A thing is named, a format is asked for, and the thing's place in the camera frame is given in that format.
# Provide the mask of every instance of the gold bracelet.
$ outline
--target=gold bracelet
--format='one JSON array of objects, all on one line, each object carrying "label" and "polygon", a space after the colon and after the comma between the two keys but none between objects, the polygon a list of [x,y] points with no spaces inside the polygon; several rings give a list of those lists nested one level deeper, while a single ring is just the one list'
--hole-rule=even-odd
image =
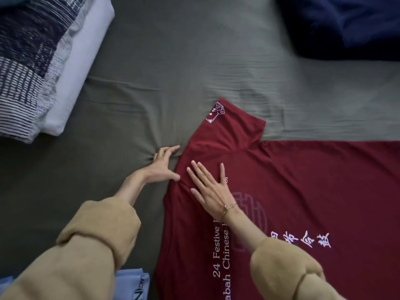
[{"label": "gold bracelet", "polygon": [[224,216],[226,215],[226,213],[229,212],[229,210],[230,210],[232,207],[235,207],[236,205],[237,205],[237,204],[234,204],[234,205],[232,205],[231,207],[227,207],[226,204],[224,205],[224,213],[223,213],[223,215],[222,215],[222,217],[221,217],[221,222],[222,222]]}]

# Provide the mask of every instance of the gray bed sheet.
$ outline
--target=gray bed sheet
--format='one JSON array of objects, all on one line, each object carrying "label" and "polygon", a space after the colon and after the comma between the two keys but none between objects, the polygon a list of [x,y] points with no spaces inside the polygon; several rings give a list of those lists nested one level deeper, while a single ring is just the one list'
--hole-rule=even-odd
[{"label": "gray bed sheet", "polygon": [[[0,277],[22,272],[83,201],[112,196],[158,148],[183,150],[221,96],[266,120],[263,140],[400,140],[400,63],[299,58],[273,0],[112,2],[65,132],[0,140]],[[139,196],[125,268],[153,273],[166,189]]]}]

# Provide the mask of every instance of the tan sleeve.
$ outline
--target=tan sleeve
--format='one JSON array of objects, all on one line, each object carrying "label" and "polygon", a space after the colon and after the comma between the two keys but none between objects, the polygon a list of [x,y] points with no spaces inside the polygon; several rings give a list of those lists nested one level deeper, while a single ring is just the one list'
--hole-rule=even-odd
[{"label": "tan sleeve", "polygon": [[301,248],[266,238],[252,255],[253,281],[268,300],[343,300],[325,281],[320,264]]},{"label": "tan sleeve", "polygon": [[111,300],[114,273],[131,252],[140,220],[124,200],[82,204],[57,245],[39,256],[1,300]]}]

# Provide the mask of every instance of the sweater cuff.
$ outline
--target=sweater cuff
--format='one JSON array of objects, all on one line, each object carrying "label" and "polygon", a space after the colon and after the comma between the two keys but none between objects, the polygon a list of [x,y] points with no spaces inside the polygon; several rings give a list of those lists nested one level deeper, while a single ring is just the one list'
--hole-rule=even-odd
[{"label": "sweater cuff", "polygon": [[117,197],[86,201],[57,238],[68,242],[74,234],[99,239],[111,248],[116,271],[126,262],[140,228],[135,209]]},{"label": "sweater cuff", "polygon": [[325,280],[322,267],[299,247],[267,237],[254,251],[250,269],[264,299],[292,300],[306,274]]}]

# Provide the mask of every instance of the white pillowcase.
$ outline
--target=white pillowcase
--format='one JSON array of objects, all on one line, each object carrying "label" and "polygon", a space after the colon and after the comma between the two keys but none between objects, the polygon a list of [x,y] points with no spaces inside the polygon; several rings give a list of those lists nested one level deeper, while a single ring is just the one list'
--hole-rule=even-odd
[{"label": "white pillowcase", "polygon": [[114,18],[111,0],[95,0],[82,29],[74,36],[71,54],[56,84],[56,99],[42,132],[59,136],[75,105],[90,67]]}]

